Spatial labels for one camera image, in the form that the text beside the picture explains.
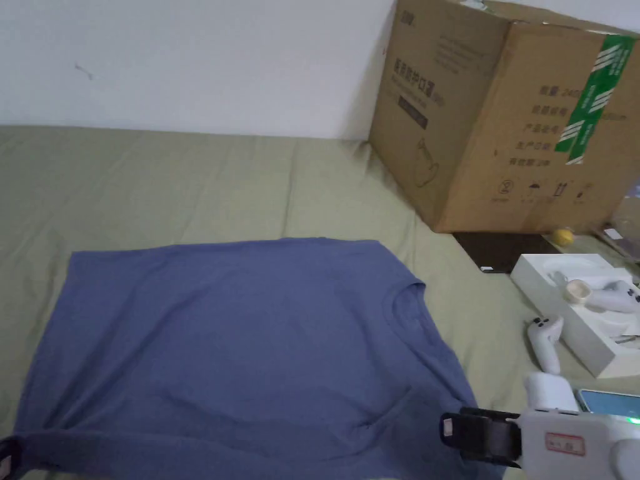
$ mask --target green tape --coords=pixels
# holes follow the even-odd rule
[[[567,165],[582,163],[596,124],[627,66],[635,43],[634,38],[624,35],[607,35],[602,42],[580,101],[556,144],[556,152],[569,152]]]

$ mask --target cardboard box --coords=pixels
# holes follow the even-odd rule
[[[601,224],[640,174],[634,34],[467,4],[399,0],[371,144],[437,232]]]

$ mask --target white label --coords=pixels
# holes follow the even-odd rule
[[[460,2],[460,5],[469,6],[471,8],[475,8],[477,10],[488,10],[489,9],[489,7],[487,7],[483,3],[483,0],[463,0],[462,2]]]
[[[453,420],[445,419],[444,422],[442,422],[442,434],[444,436],[453,435]]]
[[[607,228],[604,232],[612,240],[622,240],[622,235],[615,228]]]
[[[584,457],[584,438],[575,435],[564,435],[562,433],[547,433],[545,435],[545,446],[552,452],[566,453]]]
[[[0,461],[0,480],[4,480],[11,473],[11,456],[3,458]]]

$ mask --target red label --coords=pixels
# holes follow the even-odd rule
[[[547,450],[584,457],[587,450],[584,446],[584,438],[581,436],[564,435],[562,433],[549,433],[545,435]]]

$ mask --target white wall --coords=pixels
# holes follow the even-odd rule
[[[3,0],[0,124],[365,138],[393,2]],[[637,0],[529,2],[640,29]]]

